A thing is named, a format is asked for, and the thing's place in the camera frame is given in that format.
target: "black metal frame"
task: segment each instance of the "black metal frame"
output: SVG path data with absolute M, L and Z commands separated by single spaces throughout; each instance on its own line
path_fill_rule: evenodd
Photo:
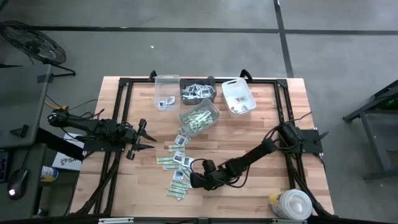
M 127 86 L 127 93 L 126 93 L 126 99 L 125 99 L 125 103 L 124 103 L 124 108 L 123 108 L 123 115 L 122 115 L 122 121 L 121 122 L 125 122 L 127 121 L 127 115 L 129 112 L 129 105 L 130 105 L 130 100 L 131 100 L 131 93 L 132 93 L 132 87 L 134 83 L 154 83 L 155 79 L 154 77 L 156 76 L 156 72 L 152 71 L 149 78 L 120 78 L 119 80 L 119 85 L 118 85 L 118 92 L 116 94 L 116 101 L 115 101 L 115 105 L 114 105 L 114 111 L 113 111 L 113 119 L 117 119 L 118 118 L 118 111 L 119 111 L 119 107 L 121 104 L 121 98 L 122 98 L 122 92 L 123 92 L 123 88 L 125 86 Z M 275 93 L 275 98 L 276 98 L 276 102 L 277 102 L 277 111 L 278 111 L 278 117 L 279 117 L 279 121 L 280 123 L 285 121 L 284 118 L 284 113 L 283 113 L 283 108 L 282 108 L 282 101 L 280 98 L 280 88 L 283 89 L 284 95 L 285 95 L 285 101 L 286 101 L 286 107 L 287 107 L 287 114 L 290 119 L 294 119 L 293 117 L 293 109 L 292 109 L 292 105 L 290 102 L 290 95 L 289 95 L 289 88 L 287 85 L 287 80 L 286 79 L 257 79 L 254 80 L 252 78 L 252 76 L 250 75 L 249 72 L 247 72 L 246 70 L 242 70 L 240 76 L 241 78 L 245 78 L 246 82 L 248 84 L 271 84 L 274 87 L 274 93 Z M 232 80 L 233 78 L 216 78 L 215 82 L 216 83 L 223 83 L 223 82 L 227 82 Z M 94 201 L 92 200 L 93 198 L 95 198 L 96 202 L 95 202 L 95 206 L 94 206 L 94 213 L 95 214 L 99 214 L 100 213 L 100 206 L 102 203 L 102 197 L 103 197 L 103 193 L 102 191 L 98 192 L 99 189 L 103 189 L 104 186 L 108 183 L 110 177 L 110 187 L 109 187 L 109 192 L 108 192 L 108 199 L 106 202 L 106 207 L 103 211 L 103 213 L 108 214 L 110 216 L 111 214 L 111 209 L 112 209 L 112 205 L 113 205 L 113 197 L 114 197 L 114 190 L 115 190 L 115 186 L 116 186 L 116 181 L 117 181 L 117 177 L 118 177 L 118 173 L 117 171 L 108 171 L 108 164 L 109 164 L 109 160 L 111 157 L 111 153 L 112 152 L 105 152 L 105 157 L 104 157 L 104 161 L 103 161 L 103 166 L 102 166 L 102 170 L 101 170 L 101 177 L 100 177 L 100 183 L 98 188 L 96 189 L 95 193 L 98 193 L 98 195 L 96 195 L 95 197 L 90 198 L 90 203 L 87 204 L 87 207 L 85 207 L 84 210 L 80 210 L 80 212 L 77 213 L 84 213 L 84 212 L 88 212 L 90 210 L 91 207 L 89 207 L 90 205 L 92 205 L 94 203 Z M 115 157 L 114 157 L 114 161 L 112 166 L 116 167 L 116 170 L 118 170 L 119 167 L 119 161 L 120 161 L 120 157 L 121 157 L 121 153 L 120 152 L 116 152 L 115 153 Z M 299 175 L 301 176 L 301 178 L 305 181 L 305 174 L 304 174 L 304 169 L 303 169 L 303 162 L 301 157 L 297 156 L 297 167 L 298 167 L 298 172 Z M 292 174 L 290 172 L 288 172 L 289 174 L 289 185 L 291 189 L 295 188 L 295 182 L 294 182 L 294 178 L 292 177 Z M 175 221 L 175 218 L 157 218 L 159 220 L 163 220 L 163 222 L 172 222 Z M 249 219 L 238 219 L 238 220 L 246 220 L 246 221 L 254 221 L 253 219 L 249 218 Z M 268 222 L 270 219 L 258 219 L 258 222 Z
M 374 142 L 376 135 L 373 133 L 372 129 L 369 127 L 368 114 L 371 113 L 397 113 L 397 111 L 391 110 L 375 110 L 380 106 L 385 105 L 387 102 L 396 99 L 398 97 L 398 80 L 394 81 L 390 85 L 386 86 L 382 90 L 378 91 L 373 95 L 374 99 L 364 106 L 360 107 L 356 111 L 350 113 L 349 115 L 343 117 L 346 123 L 351 123 L 355 118 L 361 118 L 363 127 L 365 129 L 366 136 L 368 137 L 369 144 L 374 151 L 377 163 L 382 171 L 368 174 L 363 177 L 365 181 L 383 179 L 387 177 L 397 177 L 398 169 L 394 169 L 388 152 L 385 149 L 380 149 Z
M 69 73 L 64 73 L 64 74 L 59 74 L 59 75 L 51 74 L 51 76 L 53 76 L 53 77 L 76 76 L 76 72 L 74 70 L 72 70 L 72 69 L 65 68 L 65 67 L 60 66 L 60 65 L 54 65 L 54 64 L 51 64 L 51 63 L 43 63 L 43 64 L 44 65 L 51 65 L 51 66 L 54 66 L 54 67 L 57 67 L 57 68 L 61 68 L 61 69 L 64 69 L 64 70 L 69 72 Z M 21 65 L 5 65 L 5 64 L 1 64 L 0 63 L 0 68 L 12 68 L 12 67 L 21 67 Z
M 83 150 L 80 147 L 42 128 L 38 128 L 37 130 L 35 143 L 45 143 L 48 148 L 53 149 L 57 152 L 61 152 L 79 161 L 83 161 L 84 159 L 82 154 Z

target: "white box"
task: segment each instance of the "white box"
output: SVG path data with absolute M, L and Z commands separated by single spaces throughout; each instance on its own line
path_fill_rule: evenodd
M 228 107 L 229 115 L 233 118 L 249 114 L 250 111 L 256 108 L 256 102 L 254 101 L 248 84 L 243 78 L 224 82 L 221 87 L 223 89 L 223 97 Z

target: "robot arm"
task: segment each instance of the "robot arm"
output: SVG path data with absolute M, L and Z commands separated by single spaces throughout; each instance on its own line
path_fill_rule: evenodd
M 133 160 L 134 152 L 142 149 L 150 149 L 140 143 L 140 137 L 156 141 L 146 131 L 146 120 L 141 119 L 139 129 L 136 131 L 129 123 L 119 124 L 114 119 L 89 119 L 70 114 L 66 110 L 54 110 L 48 116 L 49 124 L 54 127 L 72 127 L 86 132 L 86 136 L 77 136 L 76 139 L 85 143 L 85 151 L 109 151 L 122 152 L 126 143 L 132 144 L 127 158 Z

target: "fan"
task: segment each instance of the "fan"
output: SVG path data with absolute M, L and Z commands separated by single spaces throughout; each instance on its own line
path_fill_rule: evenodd
M 28 25 L 18 21 L 4 21 L 1 25 L 2 39 L 28 56 L 51 65 L 66 61 L 67 55 L 61 46 L 42 32 L 27 30 L 24 27 Z

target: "plastic jar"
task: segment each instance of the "plastic jar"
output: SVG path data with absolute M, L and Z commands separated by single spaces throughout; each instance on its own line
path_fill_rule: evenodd
M 53 167 L 42 167 L 42 174 L 40 175 L 40 181 L 42 182 L 54 182 L 58 178 L 58 170 Z
M 296 189 L 272 194 L 268 207 L 274 215 L 291 220 L 306 220 L 312 214 L 310 197 Z

